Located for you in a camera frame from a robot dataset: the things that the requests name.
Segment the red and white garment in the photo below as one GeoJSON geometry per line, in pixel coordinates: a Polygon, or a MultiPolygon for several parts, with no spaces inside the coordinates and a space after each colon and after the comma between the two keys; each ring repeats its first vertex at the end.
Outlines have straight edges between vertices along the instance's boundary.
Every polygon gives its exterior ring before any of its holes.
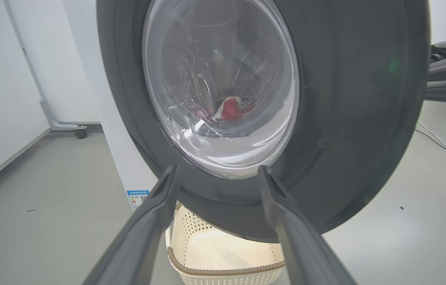
{"type": "Polygon", "coordinates": [[[197,118],[205,119],[214,124],[231,122],[241,119],[256,108],[254,100],[243,101],[238,96],[228,96],[215,102],[213,107],[204,108],[200,104],[192,104],[188,110],[197,118]]]}

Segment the blue energy label sticker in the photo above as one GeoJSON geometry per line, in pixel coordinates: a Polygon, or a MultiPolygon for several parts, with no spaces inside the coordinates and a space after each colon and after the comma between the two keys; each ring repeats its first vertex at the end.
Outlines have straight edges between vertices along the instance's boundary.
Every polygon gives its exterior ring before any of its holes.
{"type": "Polygon", "coordinates": [[[149,195],[149,190],[126,191],[126,193],[133,211],[136,211],[149,195]]]}

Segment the white partition stand with caster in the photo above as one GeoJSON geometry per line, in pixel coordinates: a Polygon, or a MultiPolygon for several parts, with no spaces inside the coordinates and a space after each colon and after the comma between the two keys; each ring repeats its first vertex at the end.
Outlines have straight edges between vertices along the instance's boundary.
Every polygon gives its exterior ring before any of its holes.
{"type": "Polygon", "coordinates": [[[38,77],[35,73],[34,67],[32,66],[32,63],[30,61],[30,58],[27,54],[25,45],[23,43],[22,40],[22,36],[20,34],[20,31],[18,29],[18,26],[16,24],[15,18],[13,16],[10,4],[9,4],[9,0],[2,0],[5,10],[7,12],[7,15],[9,16],[11,25],[13,27],[13,31],[15,33],[15,37],[18,40],[19,46],[22,50],[22,54],[25,58],[26,64],[28,66],[29,72],[33,78],[33,81],[35,83],[36,88],[38,89],[39,95],[40,95],[40,106],[42,107],[42,110],[44,112],[44,115],[46,116],[47,122],[49,123],[49,127],[51,131],[73,131],[74,135],[78,138],[78,139],[84,139],[87,137],[87,126],[86,125],[80,125],[80,124],[66,124],[66,123],[61,123],[56,119],[56,116],[53,114],[53,111],[51,110],[50,106],[47,103],[47,99],[44,96],[44,91],[43,88],[40,85],[40,82],[38,81],[38,77]]]}

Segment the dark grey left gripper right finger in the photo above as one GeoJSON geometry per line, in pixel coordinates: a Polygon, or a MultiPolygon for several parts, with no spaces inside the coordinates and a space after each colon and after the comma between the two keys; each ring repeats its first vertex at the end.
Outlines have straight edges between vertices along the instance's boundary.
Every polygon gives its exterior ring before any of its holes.
{"type": "Polygon", "coordinates": [[[270,167],[259,167],[258,183],[266,221],[278,236],[291,285],[357,285],[270,167]]]}

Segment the dark grey washing machine door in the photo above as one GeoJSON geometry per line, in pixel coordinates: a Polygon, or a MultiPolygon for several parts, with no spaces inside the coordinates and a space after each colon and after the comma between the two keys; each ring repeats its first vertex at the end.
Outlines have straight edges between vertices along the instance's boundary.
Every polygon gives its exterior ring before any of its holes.
{"type": "Polygon", "coordinates": [[[96,0],[124,125],[177,201],[240,238],[278,242],[258,169],[324,234],[383,188],[422,108],[428,0],[96,0]],[[188,107],[254,100],[214,124],[188,107]]]}

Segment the white washing machine body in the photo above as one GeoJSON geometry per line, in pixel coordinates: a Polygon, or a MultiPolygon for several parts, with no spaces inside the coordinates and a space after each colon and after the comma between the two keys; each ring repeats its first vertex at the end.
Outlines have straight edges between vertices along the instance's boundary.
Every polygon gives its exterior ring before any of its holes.
{"type": "Polygon", "coordinates": [[[124,190],[151,191],[158,179],[133,143],[108,83],[98,36],[96,0],[63,0],[63,5],[124,190]]]}

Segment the cream perforated laundry basket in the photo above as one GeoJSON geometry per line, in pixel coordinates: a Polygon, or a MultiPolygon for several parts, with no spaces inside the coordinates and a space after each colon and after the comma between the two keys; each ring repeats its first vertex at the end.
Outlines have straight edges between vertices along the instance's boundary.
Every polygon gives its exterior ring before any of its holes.
{"type": "Polygon", "coordinates": [[[165,245],[185,285],[271,285],[286,265],[279,243],[225,233],[180,203],[165,231],[165,245]]]}

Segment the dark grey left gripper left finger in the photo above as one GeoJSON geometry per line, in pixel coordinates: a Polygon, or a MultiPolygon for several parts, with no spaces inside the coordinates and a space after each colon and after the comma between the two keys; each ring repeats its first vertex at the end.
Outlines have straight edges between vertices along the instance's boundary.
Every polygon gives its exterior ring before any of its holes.
{"type": "Polygon", "coordinates": [[[169,166],[127,220],[82,285],[149,285],[161,235],[179,195],[177,165],[169,166]]]}

